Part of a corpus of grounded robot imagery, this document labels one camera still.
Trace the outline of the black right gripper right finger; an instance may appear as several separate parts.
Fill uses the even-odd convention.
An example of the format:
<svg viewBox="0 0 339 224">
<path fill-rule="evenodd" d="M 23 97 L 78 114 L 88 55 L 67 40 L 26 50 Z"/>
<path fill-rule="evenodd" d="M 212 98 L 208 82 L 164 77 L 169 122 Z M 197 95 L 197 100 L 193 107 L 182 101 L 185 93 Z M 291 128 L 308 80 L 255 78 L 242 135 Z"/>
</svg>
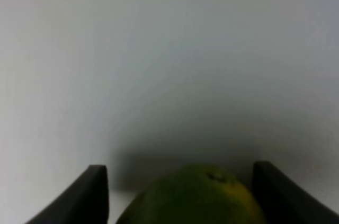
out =
<svg viewBox="0 0 339 224">
<path fill-rule="evenodd" d="M 268 223 L 338 223 L 338 213 L 308 194 L 271 162 L 254 163 L 252 191 Z"/>
</svg>

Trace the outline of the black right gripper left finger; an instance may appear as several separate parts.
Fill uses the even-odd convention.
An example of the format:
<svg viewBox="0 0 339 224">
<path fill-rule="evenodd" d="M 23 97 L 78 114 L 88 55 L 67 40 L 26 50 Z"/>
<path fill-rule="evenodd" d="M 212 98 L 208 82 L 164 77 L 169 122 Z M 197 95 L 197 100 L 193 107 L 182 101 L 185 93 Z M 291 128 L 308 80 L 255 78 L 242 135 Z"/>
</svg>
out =
<svg viewBox="0 0 339 224">
<path fill-rule="evenodd" d="M 62 194 L 28 223 L 108 223 L 108 171 L 90 165 Z"/>
</svg>

